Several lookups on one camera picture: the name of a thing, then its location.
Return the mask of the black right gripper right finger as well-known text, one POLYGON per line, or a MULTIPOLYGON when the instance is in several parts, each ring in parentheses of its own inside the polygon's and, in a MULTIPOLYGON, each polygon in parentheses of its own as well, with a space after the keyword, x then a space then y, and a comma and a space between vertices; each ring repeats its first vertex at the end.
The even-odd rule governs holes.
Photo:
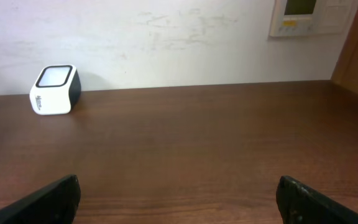
POLYGON ((288 175, 279 180, 276 203, 283 224, 358 224, 358 213, 288 175))

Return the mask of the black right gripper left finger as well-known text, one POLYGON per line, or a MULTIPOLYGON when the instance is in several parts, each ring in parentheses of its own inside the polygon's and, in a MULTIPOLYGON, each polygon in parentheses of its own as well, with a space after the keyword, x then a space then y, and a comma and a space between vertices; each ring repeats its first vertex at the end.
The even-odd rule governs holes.
POLYGON ((72 224, 81 198, 70 174, 0 209, 0 224, 72 224))

